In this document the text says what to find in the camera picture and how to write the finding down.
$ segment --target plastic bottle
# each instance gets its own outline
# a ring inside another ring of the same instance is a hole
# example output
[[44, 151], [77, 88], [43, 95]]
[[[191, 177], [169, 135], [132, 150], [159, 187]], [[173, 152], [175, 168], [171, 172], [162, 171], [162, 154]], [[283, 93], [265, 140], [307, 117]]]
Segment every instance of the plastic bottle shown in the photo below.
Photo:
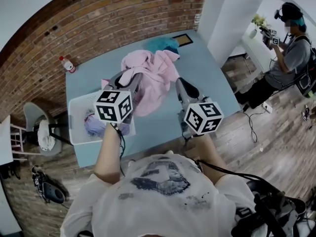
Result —
[[64, 67], [68, 72], [70, 72], [71, 74], [76, 71], [75, 66], [74, 66], [74, 65], [71, 63], [71, 61], [68, 60], [67, 58], [64, 58], [63, 56], [60, 56], [60, 57], [59, 57], [59, 60], [61, 61], [61, 64], [63, 65], [63, 67]]

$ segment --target teal cloth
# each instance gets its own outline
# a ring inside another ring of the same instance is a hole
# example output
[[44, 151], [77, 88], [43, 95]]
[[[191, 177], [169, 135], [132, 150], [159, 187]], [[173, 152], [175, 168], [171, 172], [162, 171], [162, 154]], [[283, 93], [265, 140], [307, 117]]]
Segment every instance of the teal cloth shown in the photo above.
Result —
[[305, 25], [305, 21], [304, 21], [304, 18], [303, 18], [303, 17], [301, 17], [300, 19], [292, 19], [292, 21], [293, 21], [295, 24], [299, 25], [299, 26], [304, 26], [304, 25]]
[[178, 49], [179, 43], [173, 38], [160, 37], [151, 39], [144, 44], [144, 49], [150, 51], [151, 53], [156, 53], [159, 50], [164, 51], [167, 47]]

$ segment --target white pillar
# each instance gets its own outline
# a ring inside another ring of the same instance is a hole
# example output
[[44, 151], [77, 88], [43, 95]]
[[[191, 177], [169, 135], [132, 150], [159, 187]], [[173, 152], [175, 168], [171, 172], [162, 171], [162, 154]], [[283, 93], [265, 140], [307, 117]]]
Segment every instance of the white pillar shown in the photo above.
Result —
[[197, 32], [220, 67], [238, 45], [261, 2], [205, 0]]

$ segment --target person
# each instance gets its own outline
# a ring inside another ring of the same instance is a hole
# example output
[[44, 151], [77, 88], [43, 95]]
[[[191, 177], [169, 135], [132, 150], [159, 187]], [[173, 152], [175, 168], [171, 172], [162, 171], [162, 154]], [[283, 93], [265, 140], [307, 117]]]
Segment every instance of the person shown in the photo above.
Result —
[[[192, 139], [199, 157], [227, 169], [209, 135]], [[120, 138], [106, 126], [94, 174], [61, 227], [62, 237], [230, 237], [238, 210], [254, 212], [245, 179], [202, 167], [177, 154], [134, 162], [120, 180]], [[253, 236], [265, 237], [265, 227]]]
[[254, 83], [246, 93], [235, 94], [240, 104], [248, 102], [253, 109], [268, 100], [275, 91], [293, 83], [295, 75], [303, 71], [311, 56], [311, 45], [306, 39], [295, 41], [299, 36], [307, 36], [303, 13], [296, 5], [289, 2], [285, 3], [281, 9], [283, 16], [280, 18], [284, 22], [286, 31], [292, 36], [289, 43], [280, 43], [279, 46], [272, 44], [271, 48], [277, 57], [272, 69], [261, 80]]

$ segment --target brick wall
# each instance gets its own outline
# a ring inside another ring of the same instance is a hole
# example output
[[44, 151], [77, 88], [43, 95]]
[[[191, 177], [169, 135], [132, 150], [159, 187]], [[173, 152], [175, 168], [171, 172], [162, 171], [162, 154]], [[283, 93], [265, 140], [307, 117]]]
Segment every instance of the brick wall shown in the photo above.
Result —
[[139, 40], [196, 29], [203, 1], [52, 1], [0, 53], [0, 121], [11, 114], [13, 120], [24, 122], [27, 101], [53, 115], [67, 109], [65, 71], [59, 56], [78, 65]]

